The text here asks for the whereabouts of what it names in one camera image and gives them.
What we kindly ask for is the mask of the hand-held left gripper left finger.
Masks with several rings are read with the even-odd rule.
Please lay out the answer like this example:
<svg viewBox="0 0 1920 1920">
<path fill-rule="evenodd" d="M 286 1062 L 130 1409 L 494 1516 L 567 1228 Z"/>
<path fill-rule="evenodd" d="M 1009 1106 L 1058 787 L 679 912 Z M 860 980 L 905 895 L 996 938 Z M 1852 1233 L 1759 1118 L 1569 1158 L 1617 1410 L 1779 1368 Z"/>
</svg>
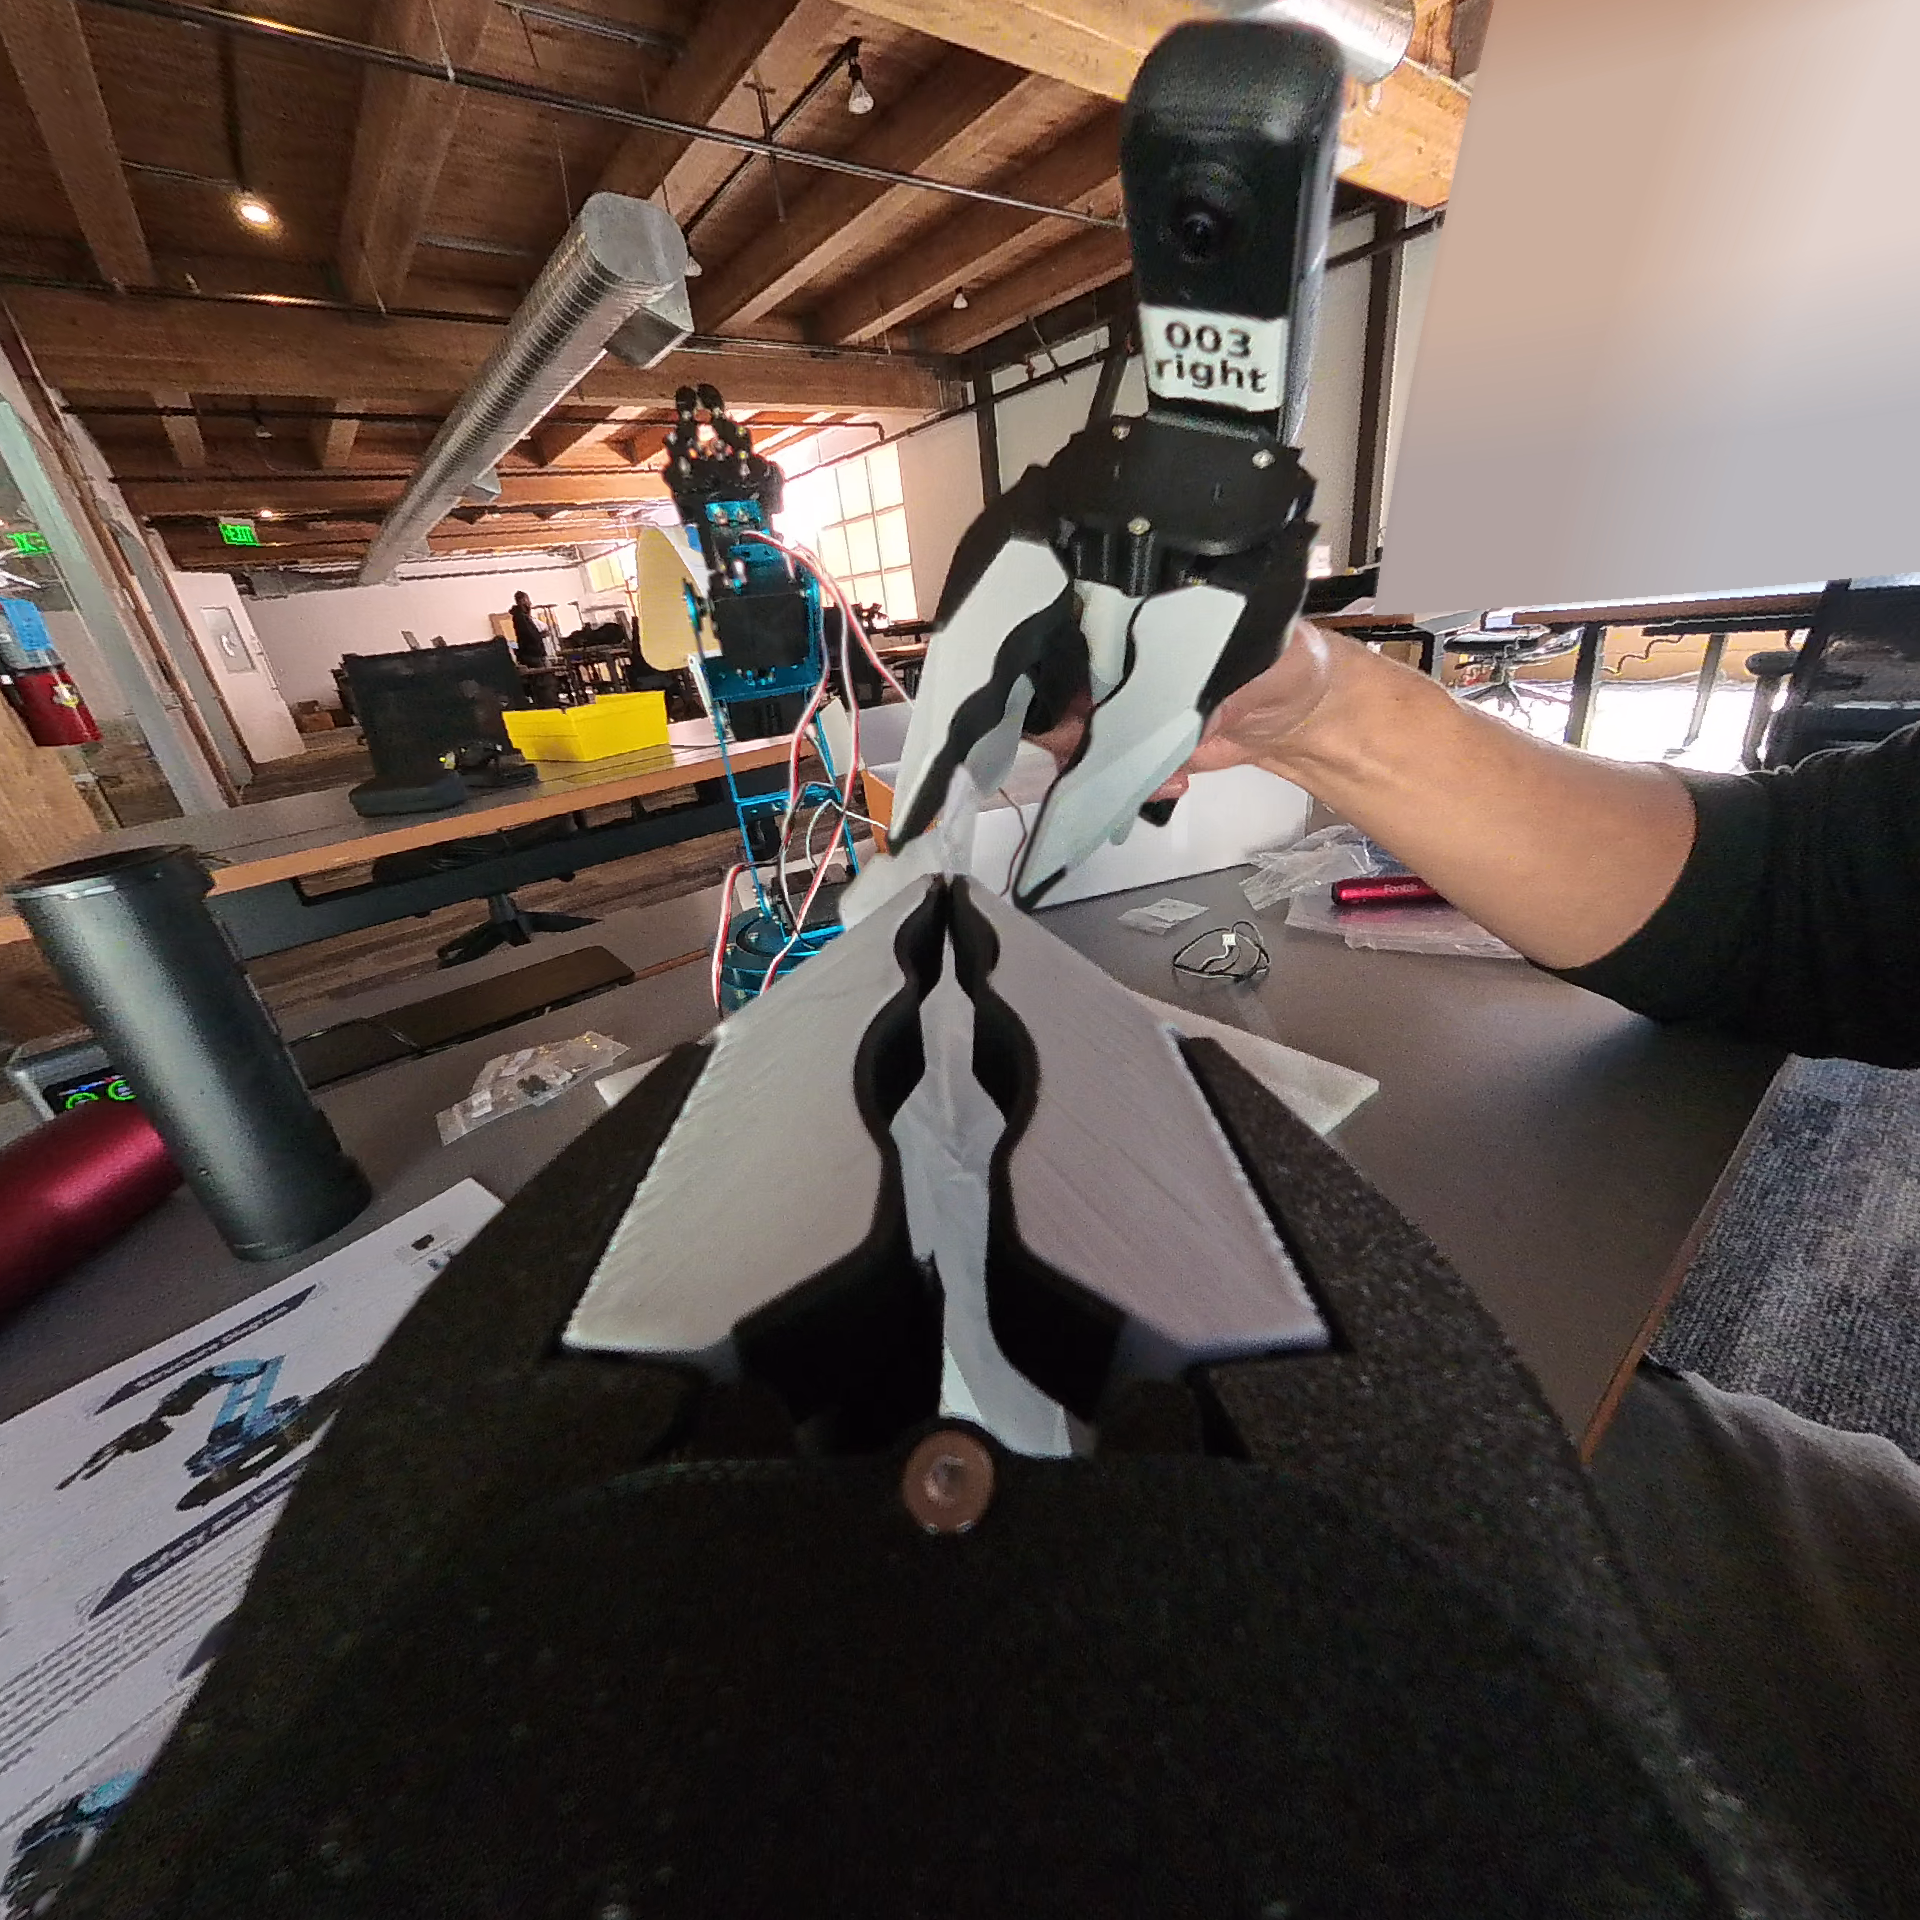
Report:
<svg viewBox="0 0 1920 1920">
<path fill-rule="evenodd" d="M 734 1374 L 746 1323 L 822 1311 L 831 1283 L 924 1295 L 894 1120 L 943 939 L 943 881 L 911 881 L 723 1023 L 567 1322 L 574 1352 Z"/>
</svg>

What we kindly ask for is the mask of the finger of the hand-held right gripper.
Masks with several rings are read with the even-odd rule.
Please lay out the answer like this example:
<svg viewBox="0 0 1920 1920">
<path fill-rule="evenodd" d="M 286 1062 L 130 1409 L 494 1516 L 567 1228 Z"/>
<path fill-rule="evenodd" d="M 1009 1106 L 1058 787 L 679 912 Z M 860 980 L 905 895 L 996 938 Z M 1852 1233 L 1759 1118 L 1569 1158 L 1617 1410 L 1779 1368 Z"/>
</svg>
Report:
<svg viewBox="0 0 1920 1920">
<path fill-rule="evenodd" d="M 980 515 L 955 546 L 899 761 L 887 847 L 918 840 L 953 772 L 996 788 L 1031 727 L 1052 729 L 1085 689 L 1075 582 L 1049 516 Z"/>
<path fill-rule="evenodd" d="M 1067 727 L 1044 738 L 1066 764 L 1027 840 L 1022 907 L 1126 836 L 1141 804 L 1193 755 L 1212 712 L 1277 660 L 1305 593 L 1302 574 L 1263 574 L 1249 594 L 1188 585 L 1134 600 L 1078 588 L 1094 706 L 1075 744 Z"/>
</svg>

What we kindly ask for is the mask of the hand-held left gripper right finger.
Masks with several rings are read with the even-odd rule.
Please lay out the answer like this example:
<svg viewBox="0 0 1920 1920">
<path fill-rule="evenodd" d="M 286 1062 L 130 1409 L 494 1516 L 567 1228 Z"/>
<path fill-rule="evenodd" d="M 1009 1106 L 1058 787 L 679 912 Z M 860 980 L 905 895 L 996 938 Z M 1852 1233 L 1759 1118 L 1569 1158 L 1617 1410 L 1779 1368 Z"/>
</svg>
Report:
<svg viewBox="0 0 1920 1920">
<path fill-rule="evenodd" d="M 1327 1328 L 1167 1026 L 973 881 L 950 886 L 993 1153 L 1009 1361 L 1249 1361 Z"/>
</svg>

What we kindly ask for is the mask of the cardboard box with foam insert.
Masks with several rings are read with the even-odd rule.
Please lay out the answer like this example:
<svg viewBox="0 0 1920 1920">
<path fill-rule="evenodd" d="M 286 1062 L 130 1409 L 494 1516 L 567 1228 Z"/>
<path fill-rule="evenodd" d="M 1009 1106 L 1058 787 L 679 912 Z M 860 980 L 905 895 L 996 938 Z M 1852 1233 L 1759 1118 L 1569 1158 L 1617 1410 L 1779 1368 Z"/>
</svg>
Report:
<svg viewBox="0 0 1920 1920">
<path fill-rule="evenodd" d="M 890 824 L 899 800 L 899 761 L 907 734 L 905 704 L 863 710 L 860 753 L 868 812 Z M 929 842 L 940 850 L 940 873 L 967 873 L 982 888 L 1005 895 L 1010 865 L 1025 830 L 1037 819 L 1053 779 L 1053 761 L 1034 742 L 1019 742 L 1009 777 L 975 791 L 973 825 L 958 840 L 933 827 Z M 1266 848 L 1283 848 L 1307 832 L 1310 800 L 1302 788 L 1255 767 L 1193 776 L 1165 825 L 1137 824 L 1118 843 L 1106 843 L 1063 879 L 1039 906 L 1066 906 L 1093 896 L 1113 896 L 1150 883 L 1186 881 L 1249 862 Z M 874 859 L 844 895 L 844 922 L 866 920 L 905 881 L 887 879 L 890 859 L 875 834 Z"/>
</svg>

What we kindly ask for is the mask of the person's right forearm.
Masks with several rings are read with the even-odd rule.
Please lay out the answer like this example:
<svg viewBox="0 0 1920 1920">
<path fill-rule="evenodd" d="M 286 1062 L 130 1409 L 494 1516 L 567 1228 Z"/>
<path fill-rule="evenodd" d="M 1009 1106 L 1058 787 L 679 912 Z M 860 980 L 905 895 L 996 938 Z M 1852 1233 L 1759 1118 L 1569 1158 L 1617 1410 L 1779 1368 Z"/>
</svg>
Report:
<svg viewBox="0 0 1920 1920">
<path fill-rule="evenodd" d="M 1917 742 L 1694 776 L 1561 748 L 1349 641 L 1274 750 L 1545 972 L 1668 1024 L 1917 1065 Z"/>
</svg>

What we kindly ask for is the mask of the grey desk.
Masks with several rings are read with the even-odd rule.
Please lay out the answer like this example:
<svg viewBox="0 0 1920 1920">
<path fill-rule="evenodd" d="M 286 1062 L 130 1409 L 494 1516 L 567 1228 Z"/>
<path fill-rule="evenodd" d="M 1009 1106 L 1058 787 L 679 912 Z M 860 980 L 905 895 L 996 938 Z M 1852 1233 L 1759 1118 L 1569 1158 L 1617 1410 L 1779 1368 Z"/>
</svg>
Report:
<svg viewBox="0 0 1920 1920">
<path fill-rule="evenodd" d="M 860 1287 L 734 1374 L 567 1323 L 694 1087 L 437 1150 L 474 1067 L 327 1105 L 389 1193 L 243 1278 L 178 1198 L 6 1335 L 13 1418 L 461 1182 L 501 1211 L 347 1388 L 231 1630 L 42 1916 L 1803 1916 L 1572 1440 L 1771 1078 L 1485 960 L 1283 931 L 1246 1017 L 1378 1081 L 1319 1137 L 1170 1032 L 1327 1328 L 1013 1361 L 1067 1456 L 853 1433 Z"/>
</svg>

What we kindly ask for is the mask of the wood-edged desk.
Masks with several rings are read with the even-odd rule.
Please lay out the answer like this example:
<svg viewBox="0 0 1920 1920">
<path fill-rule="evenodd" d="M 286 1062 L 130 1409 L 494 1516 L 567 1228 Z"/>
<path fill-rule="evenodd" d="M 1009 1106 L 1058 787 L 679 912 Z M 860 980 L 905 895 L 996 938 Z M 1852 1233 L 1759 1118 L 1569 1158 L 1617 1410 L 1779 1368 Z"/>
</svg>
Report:
<svg viewBox="0 0 1920 1920">
<path fill-rule="evenodd" d="M 1703 729 L 1717 691 L 1726 643 L 1735 634 L 1798 634 L 1819 611 L 1823 584 L 1771 588 L 1759 593 L 1694 594 L 1683 600 L 1628 600 L 1622 603 L 1574 603 L 1566 609 L 1500 609 L 1481 620 L 1489 634 L 1545 627 L 1549 634 L 1572 634 L 1574 667 L 1564 742 L 1587 750 L 1599 699 L 1599 665 L 1605 638 L 1614 628 L 1639 628 L 1650 641 L 1706 638 L 1706 654 L 1695 674 L 1690 750 Z"/>
<path fill-rule="evenodd" d="M 52 862 L 191 848 L 211 868 L 211 912 L 254 960 L 730 830 L 726 779 L 743 796 L 779 788 L 786 753 L 786 737 L 721 750 L 707 723 L 685 723 L 663 750 L 550 761 L 532 784 L 446 812 L 364 819 L 332 787 L 95 834 Z"/>
</svg>

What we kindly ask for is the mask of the person's right hand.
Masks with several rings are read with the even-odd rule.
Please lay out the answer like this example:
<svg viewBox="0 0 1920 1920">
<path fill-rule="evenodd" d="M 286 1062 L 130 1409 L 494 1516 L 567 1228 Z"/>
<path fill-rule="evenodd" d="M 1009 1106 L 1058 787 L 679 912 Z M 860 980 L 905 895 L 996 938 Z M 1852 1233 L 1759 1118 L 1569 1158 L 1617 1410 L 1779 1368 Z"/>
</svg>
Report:
<svg viewBox="0 0 1920 1920">
<path fill-rule="evenodd" d="M 1327 635 L 1310 620 L 1295 618 L 1286 627 L 1277 660 L 1212 712 L 1191 756 L 1151 794 L 1141 815 L 1167 815 L 1198 776 L 1255 767 L 1285 777 L 1314 712 L 1327 697 L 1334 654 L 1327 650 Z"/>
</svg>

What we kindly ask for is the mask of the small clear parts bag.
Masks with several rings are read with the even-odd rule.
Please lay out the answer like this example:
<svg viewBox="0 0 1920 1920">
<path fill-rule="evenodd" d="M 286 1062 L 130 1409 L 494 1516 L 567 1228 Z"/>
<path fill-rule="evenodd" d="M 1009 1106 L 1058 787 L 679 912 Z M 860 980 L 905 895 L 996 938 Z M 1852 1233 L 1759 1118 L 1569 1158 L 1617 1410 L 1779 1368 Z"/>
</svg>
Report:
<svg viewBox="0 0 1920 1920">
<path fill-rule="evenodd" d="M 577 1040 L 519 1049 L 505 1059 L 497 1079 L 497 1108 L 501 1113 L 537 1108 L 607 1072 L 629 1051 L 627 1043 L 594 1032 Z"/>
<path fill-rule="evenodd" d="M 452 1145 L 483 1124 L 531 1111 L 548 1099 L 548 1048 L 497 1056 L 474 1079 L 468 1095 L 437 1115 L 439 1142 Z"/>
</svg>

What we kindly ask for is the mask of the pile of clear plastic bags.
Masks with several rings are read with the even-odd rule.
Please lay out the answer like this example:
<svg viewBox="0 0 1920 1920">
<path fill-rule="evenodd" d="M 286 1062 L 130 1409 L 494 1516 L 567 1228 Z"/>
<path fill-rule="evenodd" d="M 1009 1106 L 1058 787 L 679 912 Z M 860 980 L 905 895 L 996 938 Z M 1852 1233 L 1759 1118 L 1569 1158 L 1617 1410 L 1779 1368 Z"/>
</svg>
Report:
<svg viewBox="0 0 1920 1920">
<path fill-rule="evenodd" d="M 1340 824 L 1307 832 L 1283 848 L 1250 854 L 1253 873 L 1242 883 L 1249 906 L 1286 911 L 1291 928 L 1337 938 L 1349 948 L 1521 960 L 1497 935 L 1447 906 L 1341 912 L 1330 902 L 1334 881 L 1409 873 L 1361 830 Z"/>
</svg>

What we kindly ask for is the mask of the yellow bin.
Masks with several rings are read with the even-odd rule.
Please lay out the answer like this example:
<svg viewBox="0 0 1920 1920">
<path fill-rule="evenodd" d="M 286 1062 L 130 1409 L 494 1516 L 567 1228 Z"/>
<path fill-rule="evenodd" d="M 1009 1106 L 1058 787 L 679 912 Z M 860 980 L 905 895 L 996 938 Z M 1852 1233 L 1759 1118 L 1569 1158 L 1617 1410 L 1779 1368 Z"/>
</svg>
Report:
<svg viewBox="0 0 1920 1920">
<path fill-rule="evenodd" d="M 605 694 L 563 710 L 505 710 L 501 723 L 529 761 L 589 764 L 670 746 L 659 689 Z"/>
</svg>

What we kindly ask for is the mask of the black device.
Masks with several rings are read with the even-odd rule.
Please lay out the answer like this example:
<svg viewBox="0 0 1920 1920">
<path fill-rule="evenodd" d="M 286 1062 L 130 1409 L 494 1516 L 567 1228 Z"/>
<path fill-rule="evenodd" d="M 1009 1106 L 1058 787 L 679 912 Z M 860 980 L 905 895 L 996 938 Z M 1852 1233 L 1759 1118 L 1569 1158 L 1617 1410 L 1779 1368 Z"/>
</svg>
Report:
<svg viewBox="0 0 1920 1920">
<path fill-rule="evenodd" d="M 447 812 L 481 794 L 535 784 L 540 771 L 513 748 L 471 738 L 444 753 L 431 767 L 399 776 L 374 776 L 347 788 L 347 802 L 362 819 L 397 819 Z"/>
</svg>

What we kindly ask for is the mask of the black office chair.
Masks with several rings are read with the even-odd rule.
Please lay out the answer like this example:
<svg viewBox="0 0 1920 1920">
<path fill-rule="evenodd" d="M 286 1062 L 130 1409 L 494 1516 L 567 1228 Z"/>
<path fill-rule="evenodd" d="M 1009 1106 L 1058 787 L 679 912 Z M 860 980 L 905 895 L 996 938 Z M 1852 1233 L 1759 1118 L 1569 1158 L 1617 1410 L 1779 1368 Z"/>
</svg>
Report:
<svg viewBox="0 0 1920 1920">
<path fill-rule="evenodd" d="M 447 753 L 489 742 L 508 750 L 505 712 L 529 706 L 526 687 L 501 638 L 343 656 L 357 726 L 374 777 L 431 779 Z"/>
<path fill-rule="evenodd" d="M 1828 584 L 1758 767 L 1873 746 L 1917 723 L 1917 576 Z"/>
</svg>

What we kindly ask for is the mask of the dark grey cylinder bottle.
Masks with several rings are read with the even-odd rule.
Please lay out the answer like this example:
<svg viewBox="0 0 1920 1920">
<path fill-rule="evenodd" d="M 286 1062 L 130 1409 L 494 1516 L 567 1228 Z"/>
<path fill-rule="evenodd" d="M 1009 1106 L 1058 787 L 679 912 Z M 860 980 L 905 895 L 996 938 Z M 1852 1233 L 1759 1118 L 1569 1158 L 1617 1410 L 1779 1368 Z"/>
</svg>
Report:
<svg viewBox="0 0 1920 1920">
<path fill-rule="evenodd" d="M 6 890 L 39 951 L 243 1260 L 347 1228 L 373 1187 L 239 968 L 189 848 L 90 856 Z"/>
</svg>

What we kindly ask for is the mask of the red cylinder bottle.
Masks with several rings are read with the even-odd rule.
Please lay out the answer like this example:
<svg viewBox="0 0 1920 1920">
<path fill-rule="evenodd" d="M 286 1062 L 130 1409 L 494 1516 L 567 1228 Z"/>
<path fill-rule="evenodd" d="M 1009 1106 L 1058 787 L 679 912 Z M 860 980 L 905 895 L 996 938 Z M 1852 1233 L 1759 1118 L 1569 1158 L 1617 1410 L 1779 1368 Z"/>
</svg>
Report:
<svg viewBox="0 0 1920 1920">
<path fill-rule="evenodd" d="M 2 1318 L 156 1211 L 183 1175 L 134 1102 L 92 1102 L 2 1153 Z"/>
</svg>

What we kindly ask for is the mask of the printed instruction booklet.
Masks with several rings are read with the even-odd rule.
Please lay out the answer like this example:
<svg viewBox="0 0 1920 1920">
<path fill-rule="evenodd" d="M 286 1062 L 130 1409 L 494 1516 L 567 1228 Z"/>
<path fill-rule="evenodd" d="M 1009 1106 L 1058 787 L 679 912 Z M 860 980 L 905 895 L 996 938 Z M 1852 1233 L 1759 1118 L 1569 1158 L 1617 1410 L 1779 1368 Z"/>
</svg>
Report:
<svg viewBox="0 0 1920 1920">
<path fill-rule="evenodd" d="M 231 1630 L 303 1459 L 501 1211 L 461 1182 L 2 1430 L 2 1902 L 42 1916 Z"/>
</svg>

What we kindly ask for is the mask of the red fire extinguisher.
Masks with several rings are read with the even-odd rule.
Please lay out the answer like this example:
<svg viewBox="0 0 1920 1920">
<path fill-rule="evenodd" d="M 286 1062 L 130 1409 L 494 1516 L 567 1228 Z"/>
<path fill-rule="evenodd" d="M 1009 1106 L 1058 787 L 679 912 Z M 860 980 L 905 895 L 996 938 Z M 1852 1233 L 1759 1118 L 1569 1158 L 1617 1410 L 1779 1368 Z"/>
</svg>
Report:
<svg viewBox="0 0 1920 1920">
<path fill-rule="evenodd" d="M 2 600 L 2 694 L 44 750 L 102 738 L 44 616 L 19 596 Z"/>
</svg>

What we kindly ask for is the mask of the metal air duct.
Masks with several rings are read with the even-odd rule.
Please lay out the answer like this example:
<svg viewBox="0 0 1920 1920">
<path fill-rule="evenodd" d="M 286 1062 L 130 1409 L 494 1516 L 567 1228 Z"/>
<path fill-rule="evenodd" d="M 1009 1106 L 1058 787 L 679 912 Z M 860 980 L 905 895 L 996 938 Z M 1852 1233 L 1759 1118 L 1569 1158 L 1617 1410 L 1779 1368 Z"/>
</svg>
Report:
<svg viewBox="0 0 1920 1920">
<path fill-rule="evenodd" d="M 382 522 L 357 584 L 383 585 L 431 528 L 497 487 L 498 459 L 613 353 L 651 369 L 693 332 L 687 246 L 646 199 L 593 194 Z"/>
</svg>

